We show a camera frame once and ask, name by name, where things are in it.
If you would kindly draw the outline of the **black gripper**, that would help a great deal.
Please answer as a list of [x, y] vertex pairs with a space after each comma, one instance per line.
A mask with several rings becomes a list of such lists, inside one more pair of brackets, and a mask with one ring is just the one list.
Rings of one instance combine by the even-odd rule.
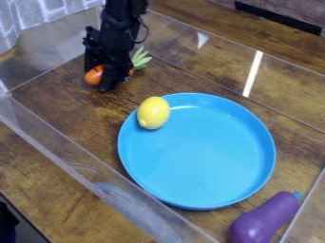
[[101, 29], [86, 27], [85, 72], [109, 60], [116, 60], [116, 63], [105, 64], [98, 85], [101, 92], [116, 90], [118, 85], [129, 82], [134, 75], [130, 51], [137, 43], [140, 24], [140, 17], [128, 16], [118, 20], [112, 14], [102, 14]]

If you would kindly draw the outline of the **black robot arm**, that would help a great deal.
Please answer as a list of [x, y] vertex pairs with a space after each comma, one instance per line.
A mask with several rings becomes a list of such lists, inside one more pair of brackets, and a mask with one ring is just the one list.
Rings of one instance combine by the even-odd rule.
[[132, 77], [130, 52], [136, 44], [145, 41], [138, 40], [138, 31], [140, 26], [148, 28], [141, 18], [148, 5], [148, 0], [107, 0], [101, 28], [86, 27], [85, 72], [89, 74], [98, 66], [103, 67], [98, 84], [101, 92], [114, 90]]

